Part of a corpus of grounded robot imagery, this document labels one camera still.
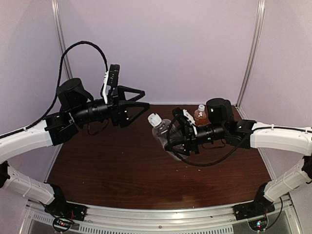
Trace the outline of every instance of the black mounting bracket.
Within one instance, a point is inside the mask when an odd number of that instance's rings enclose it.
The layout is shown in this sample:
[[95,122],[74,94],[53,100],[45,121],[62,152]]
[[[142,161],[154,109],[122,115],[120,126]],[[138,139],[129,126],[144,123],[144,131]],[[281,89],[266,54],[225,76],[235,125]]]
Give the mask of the black mounting bracket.
[[238,204],[234,206],[236,220],[249,219],[275,211],[273,202],[264,197],[264,189],[267,183],[261,185],[252,202]]
[[54,191],[54,200],[45,206],[45,212],[58,217],[71,219],[73,215],[74,220],[84,221],[87,212],[87,207],[66,201],[61,188],[57,185],[50,184]]

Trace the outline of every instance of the aluminum frame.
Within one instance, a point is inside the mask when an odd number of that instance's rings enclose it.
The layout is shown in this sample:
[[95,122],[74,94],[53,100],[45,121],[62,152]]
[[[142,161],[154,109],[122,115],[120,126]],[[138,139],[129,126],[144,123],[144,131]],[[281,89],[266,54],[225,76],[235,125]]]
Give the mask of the aluminum frame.
[[247,67],[245,71],[245,76],[243,79],[243,83],[238,95],[238,100],[236,103],[236,107],[240,109],[244,95],[246,93],[247,85],[251,76],[251,72],[254,66],[254,60],[255,60],[255,55],[257,52],[257,48],[259,45],[260,41],[260,36],[262,32],[262,26],[263,26],[263,21],[264,21],[264,15],[265,15],[265,0],[259,0],[258,2],[258,10],[257,10],[257,15],[256,15],[256,20],[255,20],[255,27],[254,27],[254,33],[253,33],[253,41],[252,41],[252,46],[250,49],[250,54],[247,62]]
[[[59,43],[59,49],[61,55],[64,53],[66,50],[66,45],[65,45],[65,39],[64,39],[64,34],[63,34],[63,29],[62,29],[62,24],[60,20],[60,14],[59,14],[59,1],[58,0],[51,0],[52,4],[52,12],[54,16],[54,21],[55,21],[55,27],[56,27],[56,32],[58,35],[58,43]],[[69,65],[69,60],[67,55],[64,57],[64,69],[65,69],[65,74],[67,79],[72,79],[73,74],[72,70]]]

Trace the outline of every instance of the wire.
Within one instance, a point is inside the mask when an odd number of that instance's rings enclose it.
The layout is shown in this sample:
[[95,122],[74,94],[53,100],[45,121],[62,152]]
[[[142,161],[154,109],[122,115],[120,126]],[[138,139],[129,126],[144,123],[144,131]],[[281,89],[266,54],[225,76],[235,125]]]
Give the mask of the wire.
[[276,217],[276,219],[274,220],[274,222],[273,222],[269,227],[267,227],[265,230],[271,228],[271,227],[278,221],[278,218],[279,218],[279,217],[281,216],[281,214],[282,214],[282,211],[283,211],[283,199],[282,199],[281,197],[280,197],[279,199],[281,200],[281,210],[279,211],[278,216]]
[[226,146],[225,142],[223,141],[223,139],[221,139],[221,143],[222,143],[222,146],[214,146],[214,147],[204,147],[204,144],[201,144],[201,147],[204,149],[204,150],[215,150],[215,149],[222,149]]
[[[82,45],[82,44],[87,44],[87,45],[90,45],[92,47],[94,47],[102,56],[103,60],[104,60],[104,64],[105,64],[105,68],[106,68],[106,72],[108,71],[108,65],[107,65],[107,60],[106,60],[106,57],[103,53],[103,51],[95,44],[93,44],[92,42],[89,42],[89,41],[79,41],[79,42],[76,42],[75,44],[72,44],[70,47],[68,47],[64,53],[62,54],[61,58],[60,58],[60,63],[59,63],[59,70],[58,70],[58,82],[57,82],[57,88],[59,87],[59,84],[60,84],[60,80],[61,80],[61,75],[62,75],[62,68],[63,68],[63,61],[64,61],[64,58],[66,56],[66,54],[71,50],[73,49],[74,47],[78,46],[78,45]],[[16,133],[20,133],[20,132],[23,132],[27,129],[30,129],[34,126],[36,126],[39,122],[41,122],[42,120],[44,120],[44,118],[48,115],[48,113],[52,110],[53,106],[55,105],[56,101],[57,101],[57,93],[55,92],[55,96],[53,98],[53,101],[52,101],[52,104],[50,105],[50,107],[47,109],[47,111],[39,118],[37,119],[35,122],[33,122],[32,124],[28,125],[27,127],[25,128],[20,128],[20,129],[17,129],[15,131],[12,131],[12,132],[9,132],[9,133],[6,133],[4,135],[1,135],[0,136],[0,139],[2,138],[5,138],[5,137],[8,137],[8,136],[11,136],[13,134],[16,134]]]
[[[254,129],[253,131],[257,131],[257,130],[263,130],[263,129],[272,129],[272,127],[259,127]],[[286,129],[286,130],[293,130],[293,131],[299,131],[299,132],[307,132],[307,133],[312,133],[312,131],[306,131],[304,129],[300,129],[300,128],[291,128],[291,127],[283,127],[283,126],[274,126],[273,129]]]
[[109,119],[106,119],[106,120],[107,120],[107,123],[105,124],[105,126],[100,131],[95,131],[94,133],[91,133],[91,131],[90,131],[90,124],[88,123],[87,124],[88,125],[88,129],[87,129],[88,134],[91,135],[91,136],[95,136],[95,135],[99,134],[100,132],[103,132],[107,128],[107,126],[109,124]]
[[[39,201],[39,202],[40,202],[40,204],[44,207],[44,209],[54,218],[53,223],[52,223],[52,227],[53,227],[53,229],[54,229],[56,232],[59,232],[59,233],[60,233],[60,232],[66,232],[66,231],[68,231],[68,230],[71,228],[71,226],[72,226],[73,224],[75,224],[75,222],[73,221],[73,220],[74,220],[74,212],[73,212],[73,211],[71,212],[71,213],[72,213],[71,220],[68,219],[68,218],[65,218],[65,217],[57,217],[57,216],[55,216],[55,215],[47,208],[47,206],[46,206],[45,204],[43,204],[41,201]],[[66,230],[57,229],[57,228],[55,227],[55,225],[56,225],[56,223],[58,223],[58,222],[63,222],[63,223],[69,224],[70,227],[68,227]]]
[[[167,131],[167,141],[168,141],[168,145],[171,146],[171,141],[170,141],[170,130],[173,126],[173,124],[176,122],[177,118],[179,117],[180,115],[176,115],[173,120],[171,121],[171,123],[169,124],[168,126],[168,131]],[[214,166],[214,165],[217,165],[221,162],[223,162],[224,160],[226,160],[229,156],[232,155],[232,153],[234,153],[249,137],[250,135],[252,134],[252,132],[246,134],[244,136],[244,138],[233,148],[231,149],[225,156],[223,156],[222,158],[218,159],[217,161],[214,161],[214,162],[210,162],[210,163],[206,163],[206,164],[200,164],[200,163],[194,163],[194,162],[190,162],[190,161],[187,161],[185,160],[181,155],[178,154],[178,152],[173,148],[171,147],[171,151],[174,153],[175,156],[177,156],[182,162],[185,162],[191,166],[196,166],[196,167],[210,167],[210,166]]]

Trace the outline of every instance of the white cable tie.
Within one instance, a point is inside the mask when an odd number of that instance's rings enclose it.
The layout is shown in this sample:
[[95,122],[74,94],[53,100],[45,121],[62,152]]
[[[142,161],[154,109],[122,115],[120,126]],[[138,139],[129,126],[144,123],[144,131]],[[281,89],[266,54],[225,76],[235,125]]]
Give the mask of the white cable tie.
[[29,177],[29,176],[28,176],[28,180],[29,180],[29,188],[28,188],[28,190],[25,192],[25,194],[23,195],[23,197],[25,197],[26,194],[28,194],[28,192],[29,192],[30,189],[31,189],[31,180],[30,180],[30,177]]

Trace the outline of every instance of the white wall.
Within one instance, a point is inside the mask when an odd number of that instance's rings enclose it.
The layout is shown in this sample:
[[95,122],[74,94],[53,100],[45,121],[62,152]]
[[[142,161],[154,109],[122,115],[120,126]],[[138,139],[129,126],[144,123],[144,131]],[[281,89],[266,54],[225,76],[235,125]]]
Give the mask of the white wall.
[[[0,134],[32,123],[50,106],[59,59],[50,1],[0,1]],[[54,147],[34,150],[9,163],[43,181],[54,151]],[[0,190],[0,233],[17,233],[26,201]]]
[[[312,125],[312,2],[268,0],[262,36],[242,108],[266,123]],[[302,156],[265,150],[276,176]],[[305,234],[312,228],[312,186],[291,193]]]
[[[65,42],[89,40],[120,84],[145,90],[150,103],[235,103],[254,32],[257,0],[60,0]],[[97,51],[69,53],[73,75],[99,97],[104,65]]]

